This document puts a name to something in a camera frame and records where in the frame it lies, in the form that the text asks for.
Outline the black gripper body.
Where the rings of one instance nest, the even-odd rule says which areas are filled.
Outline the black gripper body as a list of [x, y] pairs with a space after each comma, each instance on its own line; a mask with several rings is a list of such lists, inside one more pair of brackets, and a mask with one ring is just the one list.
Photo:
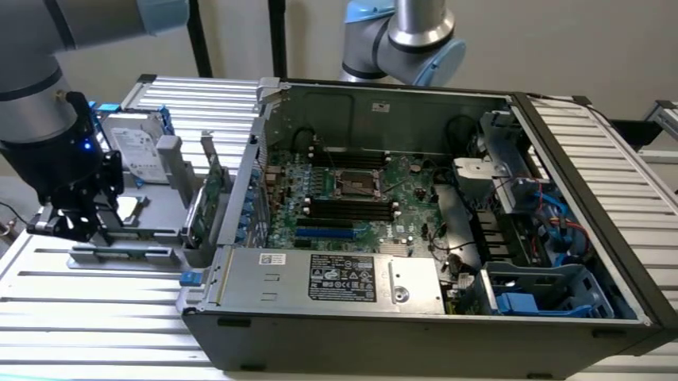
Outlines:
[[86, 96], [71, 91], [66, 101], [76, 113], [72, 126], [56, 137], [31, 143], [2, 142], [2, 154], [23, 181], [36, 190], [39, 202], [62, 210], [94, 210], [100, 192], [96, 175], [104, 153], [96, 140]]

